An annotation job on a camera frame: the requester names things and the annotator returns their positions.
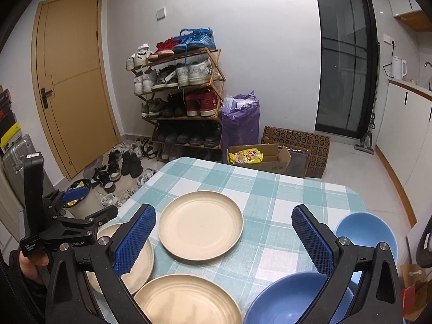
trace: wall switch plate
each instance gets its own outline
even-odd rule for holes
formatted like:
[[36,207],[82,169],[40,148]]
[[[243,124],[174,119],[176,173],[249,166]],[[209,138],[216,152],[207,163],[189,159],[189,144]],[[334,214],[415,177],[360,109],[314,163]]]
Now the wall switch plate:
[[157,10],[156,11],[156,18],[159,20],[159,19],[162,19],[162,18],[165,18],[165,16],[166,16],[166,9],[165,9],[165,7],[164,8],[161,8],[160,10]]
[[383,39],[385,43],[388,43],[389,45],[393,45],[394,43],[394,45],[396,46],[396,40],[394,40],[391,36],[384,34]]

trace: glass door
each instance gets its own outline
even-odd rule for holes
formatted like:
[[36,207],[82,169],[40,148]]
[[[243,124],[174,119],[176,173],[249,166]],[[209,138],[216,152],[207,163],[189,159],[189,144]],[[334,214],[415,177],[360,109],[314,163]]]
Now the glass door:
[[372,0],[318,0],[321,85],[316,130],[353,138],[367,131],[377,81]]

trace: hand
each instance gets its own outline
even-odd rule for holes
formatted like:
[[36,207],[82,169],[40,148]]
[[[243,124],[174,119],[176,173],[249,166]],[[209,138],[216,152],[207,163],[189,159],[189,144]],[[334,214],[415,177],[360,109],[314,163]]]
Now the hand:
[[36,266],[47,266],[49,263],[49,258],[44,251],[38,251],[29,257],[24,257],[22,252],[19,252],[19,267],[22,273],[27,279],[33,280],[38,284],[42,285],[42,277],[38,272]]

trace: light blue bowl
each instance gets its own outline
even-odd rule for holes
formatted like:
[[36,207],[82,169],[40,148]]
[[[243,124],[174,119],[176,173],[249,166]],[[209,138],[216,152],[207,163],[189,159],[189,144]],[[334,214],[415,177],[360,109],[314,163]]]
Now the light blue bowl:
[[[243,324],[295,324],[315,299],[327,276],[301,272],[288,275],[269,285],[252,302]],[[353,293],[347,289],[330,324],[345,316]]]
[[[355,245],[373,248],[384,241],[390,246],[394,262],[397,262],[396,237],[386,222],[371,213],[356,212],[347,215],[337,225],[335,235],[346,236]],[[351,281],[358,284],[361,275],[361,272],[355,272]]]

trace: beige plate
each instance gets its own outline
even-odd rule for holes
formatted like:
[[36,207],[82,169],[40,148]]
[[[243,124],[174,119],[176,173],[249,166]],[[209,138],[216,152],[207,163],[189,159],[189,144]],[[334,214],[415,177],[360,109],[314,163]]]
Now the beige plate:
[[[98,239],[102,236],[112,237],[120,225],[121,224],[113,224],[101,230],[98,232]],[[152,244],[147,240],[131,271],[121,276],[121,279],[131,294],[136,293],[150,278],[153,271],[154,259],[155,255],[153,253]],[[93,272],[87,272],[87,276],[92,288],[102,294],[96,275]]]
[[243,231],[243,214],[229,197],[194,191],[176,198],[163,210],[159,240],[173,255],[206,261],[231,249]]
[[241,324],[232,297],[213,282],[189,274],[150,281],[134,296],[154,324]]

